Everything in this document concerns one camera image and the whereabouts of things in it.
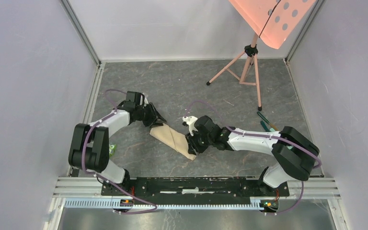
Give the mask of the beige cloth napkin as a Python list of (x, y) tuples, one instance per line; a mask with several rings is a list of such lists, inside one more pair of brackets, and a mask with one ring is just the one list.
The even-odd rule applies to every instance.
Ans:
[(177, 132), (169, 127), (167, 124), (162, 126), (155, 126), (150, 129), (150, 135), (169, 146), (176, 152), (182, 154), (189, 160), (194, 160), (196, 155), (190, 154), (188, 142), (184, 134)]

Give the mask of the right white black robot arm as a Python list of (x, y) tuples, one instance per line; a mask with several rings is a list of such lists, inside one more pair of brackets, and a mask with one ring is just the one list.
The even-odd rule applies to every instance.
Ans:
[(296, 129), (286, 126), (281, 131), (255, 132), (235, 127), (220, 127), (208, 116), (184, 116), (189, 133), (185, 138), (188, 152), (198, 155), (208, 147), (229, 151), (254, 151), (273, 156), (277, 163), (263, 171), (258, 191), (271, 195), (282, 183), (295, 179), (307, 181), (319, 166), (319, 149)]

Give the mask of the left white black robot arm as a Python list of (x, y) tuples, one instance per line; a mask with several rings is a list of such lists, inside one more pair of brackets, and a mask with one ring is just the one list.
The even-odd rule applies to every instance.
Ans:
[(149, 128), (167, 122), (144, 94), (127, 91), (125, 96), (125, 100), (115, 104), (105, 117), (75, 126), (68, 156), (70, 166), (88, 173), (98, 173), (103, 180), (113, 183), (113, 189), (119, 195), (130, 192), (130, 176), (126, 169), (110, 161), (109, 138), (136, 121)]

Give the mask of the small green toy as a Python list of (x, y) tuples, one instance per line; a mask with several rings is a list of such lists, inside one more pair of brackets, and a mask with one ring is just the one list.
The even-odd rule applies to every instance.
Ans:
[(109, 156), (112, 157), (115, 153), (117, 145), (109, 145)]

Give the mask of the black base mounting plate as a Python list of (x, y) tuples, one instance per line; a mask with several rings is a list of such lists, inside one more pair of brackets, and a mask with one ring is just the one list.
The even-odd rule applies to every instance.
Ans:
[(220, 205), (246, 204), (251, 197), (264, 199), (288, 197), (288, 184), (271, 188), (255, 177), (137, 177), (121, 186), (125, 195), (110, 183), (103, 182), (101, 196), (121, 196), (124, 204)]

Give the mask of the gold spoon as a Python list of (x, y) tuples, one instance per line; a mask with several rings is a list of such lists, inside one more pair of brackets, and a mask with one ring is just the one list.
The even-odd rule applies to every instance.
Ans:
[(274, 126), (273, 124), (270, 124), (270, 126), (271, 126), (274, 130), (279, 131), (279, 129), (278, 129), (276, 126)]

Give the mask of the pink music stand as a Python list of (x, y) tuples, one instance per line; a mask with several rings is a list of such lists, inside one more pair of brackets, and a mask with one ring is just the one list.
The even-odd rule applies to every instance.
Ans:
[[(249, 45), (207, 81), (209, 86), (225, 71), (234, 76), (239, 84), (251, 85), (257, 91), (257, 109), (262, 111), (260, 79), (258, 69), (258, 41), (273, 49), (279, 49), (305, 14), (314, 5), (315, 0), (231, 0), (231, 5), (252, 28), (254, 34)], [(230, 67), (242, 56), (247, 59), (242, 74), (236, 75)]]

